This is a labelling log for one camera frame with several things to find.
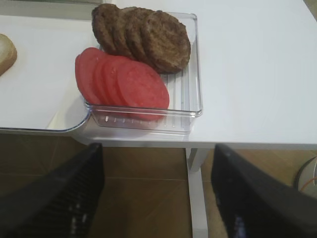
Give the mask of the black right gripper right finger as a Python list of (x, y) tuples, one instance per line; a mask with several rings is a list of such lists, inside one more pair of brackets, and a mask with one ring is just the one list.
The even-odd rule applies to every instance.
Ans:
[(230, 238), (317, 236), (317, 200), (280, 183), (225, 144), (215, 146), (211, 184)]

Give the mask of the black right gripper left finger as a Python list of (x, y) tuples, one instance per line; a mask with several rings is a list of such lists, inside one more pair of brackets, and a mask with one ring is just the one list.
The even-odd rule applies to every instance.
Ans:
[(0, 236), (85, 238), (103, 187), (103, 148), (93, 143), (49, 174), (2, 197)]

